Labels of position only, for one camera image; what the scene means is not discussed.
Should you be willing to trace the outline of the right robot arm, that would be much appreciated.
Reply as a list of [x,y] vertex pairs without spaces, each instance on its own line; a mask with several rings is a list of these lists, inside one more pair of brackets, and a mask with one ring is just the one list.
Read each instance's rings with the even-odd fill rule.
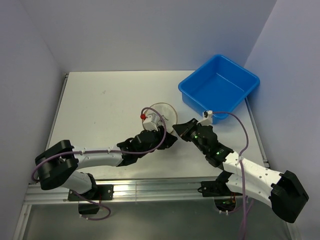
[[194,118],[173,125],[173,129],[182,140],[192,142],[211,166],[222,170],[213,191],[222,195],[245,193],[269,206],[282,220],[296,221],[309,196],[295,173],[279,172],[242,158],[218,141],[213,126],[201,125]]

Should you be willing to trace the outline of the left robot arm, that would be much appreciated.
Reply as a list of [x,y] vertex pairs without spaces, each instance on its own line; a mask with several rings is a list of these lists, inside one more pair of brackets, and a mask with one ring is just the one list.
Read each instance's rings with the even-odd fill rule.
[[113,147],[87,149],[75,147],[68,139],[61,140],[35,158],[35,182],[42,190],[63,187],[80,194],[86,200],[96,197],[98,187],[91,173],[81,169],[110,166],[126,167],[155,150],[166,150],[177,141],[163,126],[143,130]]

